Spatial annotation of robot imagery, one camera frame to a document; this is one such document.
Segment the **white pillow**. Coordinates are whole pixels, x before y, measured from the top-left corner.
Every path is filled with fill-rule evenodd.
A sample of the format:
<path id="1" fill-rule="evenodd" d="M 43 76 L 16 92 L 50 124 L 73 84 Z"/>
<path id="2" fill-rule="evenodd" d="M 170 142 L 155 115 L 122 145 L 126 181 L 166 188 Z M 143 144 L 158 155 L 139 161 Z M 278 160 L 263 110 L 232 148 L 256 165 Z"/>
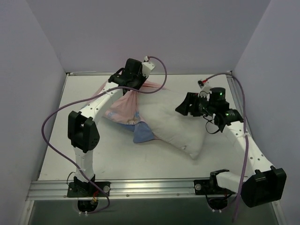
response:
<path id="1" fill-rule="evenodd" d="M 184 98 L 184 94 L 171 90 L 139 94 L 139 114 L 157 138 L 196 159 L 206 136 L 205 120 L 175 111 Z"/>

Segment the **blue pink printed pillowcase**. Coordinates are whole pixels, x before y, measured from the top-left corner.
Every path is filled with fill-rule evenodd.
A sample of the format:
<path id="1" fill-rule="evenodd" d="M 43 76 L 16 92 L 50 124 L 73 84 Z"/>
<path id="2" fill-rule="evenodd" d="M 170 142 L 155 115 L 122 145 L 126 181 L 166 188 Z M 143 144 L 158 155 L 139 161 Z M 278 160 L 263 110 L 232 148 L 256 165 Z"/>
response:
<path id="1" fill-rule="evenodd" d="M 151 128 L 139 113 L 138 98 L 140 96 L 152 97 L 154 95 L 130 90 L 114 102 L 103 115 L 104 118 L 132 131 L 134 143 L 144 143 L 156 139 Z"/>

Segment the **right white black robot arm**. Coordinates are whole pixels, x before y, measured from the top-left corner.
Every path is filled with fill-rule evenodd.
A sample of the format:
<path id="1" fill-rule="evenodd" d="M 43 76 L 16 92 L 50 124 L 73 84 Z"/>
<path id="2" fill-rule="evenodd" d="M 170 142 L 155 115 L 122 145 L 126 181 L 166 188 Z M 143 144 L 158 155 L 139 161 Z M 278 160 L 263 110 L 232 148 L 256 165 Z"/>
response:
<path id="1" fill-rule="evenodd" d="M 244 179 L 228 169 L 213 171 L 206 184 L 201 184 L 201 195 L 240 194 L 243 202 L 250 208 L 281 199 L 286 182 L 286 173 L 276 168 L 265 156 L 247 132 L 244 119 L 236 109 L 231 109 L 225 99 L 224 88 L 212 88 L 205 97 L 189 92 L 183 102 L 175 109 L 187 116 L 210 117 L 209 122 L 218 127 L 233 144 L 238 153 L 244 155 L 251 176 Z"/>

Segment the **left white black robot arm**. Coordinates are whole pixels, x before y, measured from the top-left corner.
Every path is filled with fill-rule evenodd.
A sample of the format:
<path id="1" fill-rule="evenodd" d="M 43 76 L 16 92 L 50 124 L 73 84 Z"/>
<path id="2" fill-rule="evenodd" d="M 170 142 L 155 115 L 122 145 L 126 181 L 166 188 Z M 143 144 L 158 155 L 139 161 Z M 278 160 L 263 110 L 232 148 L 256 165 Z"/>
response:
<path id="1" fill-rule="evenodd" d="M 75 162 L 79 166 L 75 172 L 74 184 L 83 196 L 90 196 L 95 190 L 91 181 L 95 180 L 93 150 L 100 141 L 97 123 L 110 106 L 127 92 L 124 88 L 115 87 L 138 90 L 154 68 L 155 65 L 150 61 L 128 59 L 125 67 L 110 76 L 104 87 L 99 89 L 102 96 L 90 101 L 80 111 L 72 111 L 68 115 L 67 136 L 74 147 Z"/>

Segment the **right side aluminium rail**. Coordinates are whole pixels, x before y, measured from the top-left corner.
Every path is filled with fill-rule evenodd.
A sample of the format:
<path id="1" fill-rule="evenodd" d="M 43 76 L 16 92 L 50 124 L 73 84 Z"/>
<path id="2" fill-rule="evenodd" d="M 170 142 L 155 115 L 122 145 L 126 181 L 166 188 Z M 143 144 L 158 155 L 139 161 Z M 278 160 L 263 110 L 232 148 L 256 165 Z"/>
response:
<path id="1" fill-rule="evenodd" d="M 225 134 L 233 142 L 236 150 L 244 156 L 242 174 L 254 174 L 255 171 L 268 171 L 272 163 L 263 155 L 251 136 L 246 118 L 245 94 L 239 80 L 229 72 L 227 75 L 230 90 L 237 110 L 241 113 L 244 122 L 234 122 L 225 128 Z"/>

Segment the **aluminium rail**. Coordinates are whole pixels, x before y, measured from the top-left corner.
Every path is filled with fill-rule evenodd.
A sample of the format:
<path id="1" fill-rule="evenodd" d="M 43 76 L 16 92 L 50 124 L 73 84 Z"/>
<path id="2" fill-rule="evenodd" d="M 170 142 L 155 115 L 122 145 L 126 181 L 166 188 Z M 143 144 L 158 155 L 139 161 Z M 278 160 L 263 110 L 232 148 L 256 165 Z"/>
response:
<path id="1" fill-rule="evenodd" d="M 79 72 L 67 72 L 69 76 L 82 76 L 82 75 L 108 75 L 111 76 L 114 72 L 97 72 L 97 71 L 79 71 Z M 168 75 L 201 75 L 201 76 L 211 76 L 213 74 L 174 74 L 174 73 L 167 73 Z"/>
<path id="2" fill-rule="evenodd" d="M 181 179 L 145 179 L 145 180 L 98 180 L 111 183 L 110 195 L 105 197 L 67 197 L 68 186 L 72 181 L 34 181 L 27 194 L 28 201 L 49 200 L 92 200 L 109 198 L 114 199 L 149 199 L 149 198 L 176 198 L 176 197 L 224 197 L 225 195 L 195 195 L 194 180 L 209 178 L 181 178 Z M 238 184 L 225 188 L 234 192 L 236 196 Z"/>
<path id="3" fill-rule="evenodd" d="M 241 113 L 244 122 L 234 122 L 225 128 L 225 134 L 233 142 L 236 150 L 244 156 L 242 174 L 254 174 L 255 171 L 268 171 L 272 163 L 263 155 L 251 136 L 246 118 L 245 94 L 239 80 L 229 72 L 227 75 L 230 90 L 237 110 Z"/>

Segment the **back aluminium rail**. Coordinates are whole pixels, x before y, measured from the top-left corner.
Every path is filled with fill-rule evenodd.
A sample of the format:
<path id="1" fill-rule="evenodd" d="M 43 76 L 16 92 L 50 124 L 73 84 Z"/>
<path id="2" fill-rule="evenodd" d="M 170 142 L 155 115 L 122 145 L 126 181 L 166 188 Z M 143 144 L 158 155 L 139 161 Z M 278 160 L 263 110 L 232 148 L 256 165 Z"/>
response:
<path id="1" fill-rule="evenodd" d="M 97 71 L 79 71 L 79 72 L 67 72 L 69 76 L 82 76 L 82 75 L 108 75 L 111 76 L 114 72 L 97 72 Z M 201 75 L 201 76 L 211 76 L 213 74 L 174 74 L 174 73 L 167 73 L 168 75 Z"/>

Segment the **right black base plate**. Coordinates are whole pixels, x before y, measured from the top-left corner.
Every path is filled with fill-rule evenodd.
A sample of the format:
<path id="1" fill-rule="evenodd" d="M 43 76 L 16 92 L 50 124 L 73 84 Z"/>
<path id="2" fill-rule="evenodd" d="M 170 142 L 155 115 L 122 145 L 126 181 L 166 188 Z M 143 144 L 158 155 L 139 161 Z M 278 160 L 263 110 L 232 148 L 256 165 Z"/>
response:
<path id="1" fill-rule="evenodd" d="M 194 180 L 195 195 L 230 195 L 234 192 L 211 184 L 209 179 Z"/>

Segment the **front aluminium rail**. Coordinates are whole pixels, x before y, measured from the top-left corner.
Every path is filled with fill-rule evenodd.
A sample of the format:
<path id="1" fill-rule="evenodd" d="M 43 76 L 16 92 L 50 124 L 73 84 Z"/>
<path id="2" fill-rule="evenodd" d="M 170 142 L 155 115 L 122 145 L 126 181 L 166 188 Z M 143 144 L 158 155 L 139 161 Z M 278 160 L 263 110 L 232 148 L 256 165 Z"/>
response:
<path id="1" fill-rule="evenodd" d="M 28 201 L 49 200 L 92 200 L 109 198 L 114 199 L 149 199 L 149 198 L 176 198 L 176 197 L 224 197 L 225 195 L 195 195 L 194 180 L 209 178 L 181 178 L 181 179 L 145 179 L 145 180 L 98 180 L 111 183 L 110 195 L 105 197 L 67 197 L 68 186 L 72 181 L 34 181 L 27 194 Z M 225 188 L 234 192 L 236 196 L 238 184 Z"/>

